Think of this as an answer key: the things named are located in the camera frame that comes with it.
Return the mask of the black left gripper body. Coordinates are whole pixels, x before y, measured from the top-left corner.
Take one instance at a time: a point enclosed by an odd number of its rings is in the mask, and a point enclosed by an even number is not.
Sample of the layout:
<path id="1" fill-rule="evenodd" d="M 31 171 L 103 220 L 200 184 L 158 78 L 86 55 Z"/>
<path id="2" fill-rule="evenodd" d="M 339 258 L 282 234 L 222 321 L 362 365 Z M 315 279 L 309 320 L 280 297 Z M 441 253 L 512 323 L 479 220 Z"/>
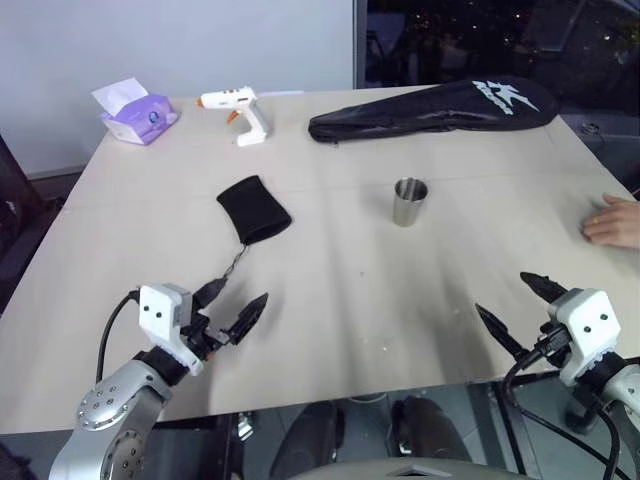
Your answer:
<path id="1" fill-rule="evenodd" d="M 236 344 L 236 323 L 227 329 L 210 328 L 210 319 L 199 312 L 191 314 L 190 323 L 180 330 L 189 350 L 199 360 L 209 360 L 228 344 Z"/>

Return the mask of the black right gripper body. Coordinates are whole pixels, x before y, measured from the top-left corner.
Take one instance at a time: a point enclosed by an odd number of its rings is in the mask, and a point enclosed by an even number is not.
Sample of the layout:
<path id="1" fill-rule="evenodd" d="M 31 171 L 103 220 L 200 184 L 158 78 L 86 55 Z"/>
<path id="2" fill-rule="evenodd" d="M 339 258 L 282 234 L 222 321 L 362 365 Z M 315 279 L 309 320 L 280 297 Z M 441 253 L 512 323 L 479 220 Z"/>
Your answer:
<path id="1" fill-rule="evenodd" d="M 572 337 L 568 328 L 562 323 L 547 322 L 540 327 L 542 335 L 534 344 L 531 351 L 527 351 L 520 361 L 565 361 L 570 352 Z"/>

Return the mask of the person's bare hand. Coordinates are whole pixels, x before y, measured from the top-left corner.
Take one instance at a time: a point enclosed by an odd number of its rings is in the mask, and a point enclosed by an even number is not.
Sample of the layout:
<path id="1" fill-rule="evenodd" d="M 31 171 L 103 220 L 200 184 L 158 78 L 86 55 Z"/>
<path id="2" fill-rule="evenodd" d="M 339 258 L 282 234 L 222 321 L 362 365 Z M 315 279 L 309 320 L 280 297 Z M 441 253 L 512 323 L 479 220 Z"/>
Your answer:
<path id="1" fill-rule="evenodd" d="M 639 201 L 604 194 L 605 206 L 586 218 L 583 236 L 593 244 L 639 249 Z"/>

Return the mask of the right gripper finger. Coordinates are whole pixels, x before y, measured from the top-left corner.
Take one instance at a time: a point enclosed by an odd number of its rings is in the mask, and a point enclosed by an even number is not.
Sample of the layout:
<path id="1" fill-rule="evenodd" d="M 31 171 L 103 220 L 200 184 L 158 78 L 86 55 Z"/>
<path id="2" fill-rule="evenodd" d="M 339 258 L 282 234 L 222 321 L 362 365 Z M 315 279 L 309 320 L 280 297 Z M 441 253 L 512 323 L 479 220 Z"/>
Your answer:
<path id="1" fill-rule="evenodd" d="M 475 308 L 489 334 L 513 358 L 522 358 L 526 355 L 526 349 L 510 335 L 507 326 L 501 320 L 479 304 L 475 304 Z"/>
<path id="2" fill-rule="evenodd" d="M 521 272 L 520 279 L 541 299 L 553 303 L 562 296 L 562 286 L 548 276 Z"/>

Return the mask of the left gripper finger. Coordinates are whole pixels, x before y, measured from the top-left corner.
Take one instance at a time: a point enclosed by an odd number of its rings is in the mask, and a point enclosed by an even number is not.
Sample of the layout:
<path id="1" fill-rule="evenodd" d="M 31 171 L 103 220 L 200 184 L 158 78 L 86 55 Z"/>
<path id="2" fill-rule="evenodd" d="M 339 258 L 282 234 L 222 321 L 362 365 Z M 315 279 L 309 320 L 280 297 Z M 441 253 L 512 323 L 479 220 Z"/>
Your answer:
<path id="1" fill-rule="evenodd" d="M 255 326 L 267 305 L 268 298 L 269 294 L 264 293 L 241 310 L 236 322 L 227 330 L 232 345 L 238 345 Z"/>
<path id="2" fill-rule="evenodd" d="M 192 311 L 198 312 L 210 305 L 221 293 L 227 283 L 226 277 L 213 279 L 201 286 L 192 295 Z"/>

